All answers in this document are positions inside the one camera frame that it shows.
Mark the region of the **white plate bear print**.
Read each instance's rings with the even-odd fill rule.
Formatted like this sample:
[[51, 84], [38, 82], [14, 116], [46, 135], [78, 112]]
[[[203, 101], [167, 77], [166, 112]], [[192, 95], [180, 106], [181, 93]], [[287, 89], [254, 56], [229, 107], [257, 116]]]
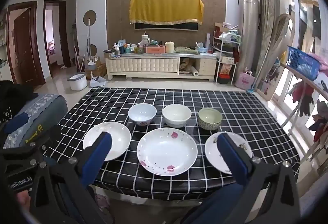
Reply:
[[219, 139], [219, 136], [224, 133], [230, 137], [237, 148], [246, 152], [249, 157], [253, 157], [254, 154], [249, 143], [241, 135], [233, 132], [216, 132], [211, 135], [205, 143], [206, 158], [215, 169], [224, 174], [232, 175], [228, 166], [228, 158], [232, 157], [232, 154], [229, 153], [231, 148], [227, 143]]

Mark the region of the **plain white plate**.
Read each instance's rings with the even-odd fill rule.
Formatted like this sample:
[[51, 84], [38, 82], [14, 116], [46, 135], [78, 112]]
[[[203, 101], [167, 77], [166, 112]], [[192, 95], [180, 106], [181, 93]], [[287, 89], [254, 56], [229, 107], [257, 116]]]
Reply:
[[111, 161], [124, 154], [131, 142], [131, 133], [126, 126], [118, 122], [103, 122], [91, 128], [83, 139], [83, 149], [91, 147], [97, 141], [97, 153], [107, 156]]

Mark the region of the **green patterned bowl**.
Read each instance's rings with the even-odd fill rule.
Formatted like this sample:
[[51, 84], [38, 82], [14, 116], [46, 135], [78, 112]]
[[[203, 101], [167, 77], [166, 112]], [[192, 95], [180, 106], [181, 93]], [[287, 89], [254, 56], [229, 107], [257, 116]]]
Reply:
[[223, 121], [222, 114], [214, 109], [205, 107], [199, 110], [197, 114], [197, 122], [198, 125], [208, 131], [214, 131], [217, 130], [218, 127], [221, 125], [221, 122]]

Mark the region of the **white bowl red pattern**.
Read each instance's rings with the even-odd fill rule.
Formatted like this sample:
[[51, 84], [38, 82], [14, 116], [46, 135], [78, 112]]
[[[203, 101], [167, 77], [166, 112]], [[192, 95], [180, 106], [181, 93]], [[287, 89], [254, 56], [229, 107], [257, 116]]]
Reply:
[[128, 117], [138, 126], [149, 125], [156, 114], [156, 108], [149, 103], [138, 103], [128, 110]]

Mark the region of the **white plate pink flowers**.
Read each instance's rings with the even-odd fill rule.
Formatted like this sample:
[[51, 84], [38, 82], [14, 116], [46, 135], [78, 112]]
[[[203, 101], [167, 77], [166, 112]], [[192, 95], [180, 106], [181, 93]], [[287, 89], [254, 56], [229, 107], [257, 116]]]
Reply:
[[183, 174], [195, 163], [198, 149], [194, 139], [176, 128], [157, 128], [140, 139], [137, 149], [139, 163], [157, 176]]

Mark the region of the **cream white bowl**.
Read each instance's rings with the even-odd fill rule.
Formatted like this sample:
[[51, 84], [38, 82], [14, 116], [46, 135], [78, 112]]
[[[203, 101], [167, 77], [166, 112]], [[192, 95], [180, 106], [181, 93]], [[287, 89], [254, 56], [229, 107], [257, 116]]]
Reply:
[[162, 116], [169, 127], [182, 128], [186, 126], [192, 116], [192, 112], [184, 105], [171, 104], [163, 109]]

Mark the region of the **black white checked tablecloth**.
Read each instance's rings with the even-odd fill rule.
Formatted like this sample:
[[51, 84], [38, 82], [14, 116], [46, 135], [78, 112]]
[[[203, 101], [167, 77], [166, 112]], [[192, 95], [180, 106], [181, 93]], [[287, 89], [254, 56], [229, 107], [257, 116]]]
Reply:
[[[273, 115], [253, 94], [141, 88], [93, 88], [59, 122], [61, 134], [46, 155], [62, 162], [83, 151], [90, 129], [105, 122], [126, 126], [129, 147], [106, 161], [95, 184], [118, 194], [164, 201], [205, 198], [234, 179], [216, 169], [206, 157], [205, 144], [217, 132], [241, 136], [243, 149], [267, 164], [287, 161], [295, 176], [300, 169], [296, 147]], [[180, 175], [177, 166], [169, 176], [150, 172], [137, 157], [142, 137], [160, 128], [174, 127], [190, 135], [198, 150], [195, 163]]]

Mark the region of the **white mop bucket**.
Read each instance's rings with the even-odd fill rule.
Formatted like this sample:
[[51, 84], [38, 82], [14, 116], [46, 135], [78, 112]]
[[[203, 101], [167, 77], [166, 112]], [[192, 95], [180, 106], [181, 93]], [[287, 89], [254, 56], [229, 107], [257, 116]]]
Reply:
[[87, 87], [87, 78], [85, 73], [76, 73], [69, 77], [67, 81], [73, 91], [81, 91]]

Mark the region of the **white dustpan set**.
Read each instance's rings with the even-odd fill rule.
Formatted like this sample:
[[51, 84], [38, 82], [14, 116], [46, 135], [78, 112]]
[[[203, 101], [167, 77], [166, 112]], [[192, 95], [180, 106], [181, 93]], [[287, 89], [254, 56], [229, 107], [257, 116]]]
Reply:
[[105, 84], [106, 84], [106, 79], [101, 76], [93, 77], [90, 80], [90, 88], [103, 87], [105, 86]]

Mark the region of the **pink gift bag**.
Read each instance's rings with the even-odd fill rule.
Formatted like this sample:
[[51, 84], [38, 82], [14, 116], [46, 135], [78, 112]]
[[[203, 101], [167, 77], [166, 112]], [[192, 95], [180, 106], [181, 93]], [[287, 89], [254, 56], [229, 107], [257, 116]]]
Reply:
[[239, 74], [235, 86], [242, 90], [250, 90], [252, 84], [254, 83], [255, 77], [252, 75], [252, 71], [245, 71]]

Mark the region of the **white paper roll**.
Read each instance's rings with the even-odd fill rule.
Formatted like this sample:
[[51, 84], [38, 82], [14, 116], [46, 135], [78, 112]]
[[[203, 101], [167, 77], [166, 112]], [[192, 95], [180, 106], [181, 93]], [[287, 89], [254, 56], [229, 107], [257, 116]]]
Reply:
[[194, 77], [198, 77], [199, 76], [199, 72], [196, 70], [196, 68], [194, 66], [190, 67], [190, 72], [192, 73], [192, 75]]

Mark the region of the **cream TV cabinet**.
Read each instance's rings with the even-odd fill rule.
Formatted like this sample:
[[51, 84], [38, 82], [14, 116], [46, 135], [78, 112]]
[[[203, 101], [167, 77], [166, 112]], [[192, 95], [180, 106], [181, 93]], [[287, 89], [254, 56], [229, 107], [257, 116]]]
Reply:
[[[217, 56], [213, 54], [122, 54], [106, 58], [107, 76], [132, 78], [170, 78], [213, 81]], [[194, 77], [190, 67], [199, 72]]]

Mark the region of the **blue plastic basket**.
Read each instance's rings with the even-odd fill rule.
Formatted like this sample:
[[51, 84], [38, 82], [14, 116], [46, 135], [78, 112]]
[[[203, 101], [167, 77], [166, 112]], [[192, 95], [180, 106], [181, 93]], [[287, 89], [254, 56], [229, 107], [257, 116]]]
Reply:
[[289, 46], [287, 66], [314, 81], [319, 74], [321, 64], [309, 54]]

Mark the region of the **brown wooden door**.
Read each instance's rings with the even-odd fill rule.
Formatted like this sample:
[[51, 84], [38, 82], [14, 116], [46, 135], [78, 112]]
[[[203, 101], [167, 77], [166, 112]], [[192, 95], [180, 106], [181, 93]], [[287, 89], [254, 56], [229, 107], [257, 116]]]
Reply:
[[13, 82], [33, 88], [45, 83], [37, 44], [37, 2], [9, 5], [6, 14], [6, 48]]

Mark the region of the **silver standing air conditioner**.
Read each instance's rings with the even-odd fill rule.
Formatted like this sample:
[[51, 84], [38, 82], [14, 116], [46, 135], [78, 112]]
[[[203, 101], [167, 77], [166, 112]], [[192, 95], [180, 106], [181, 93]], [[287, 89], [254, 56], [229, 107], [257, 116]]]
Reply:
[[239, 24], [241, 35], [239, 50], [239, 62], [237, 74], [241, 74], [246, 68], [253, 70], [255, 55], [257, 54], [257, 33], [259, 26], [259, 0], [239, 0]]

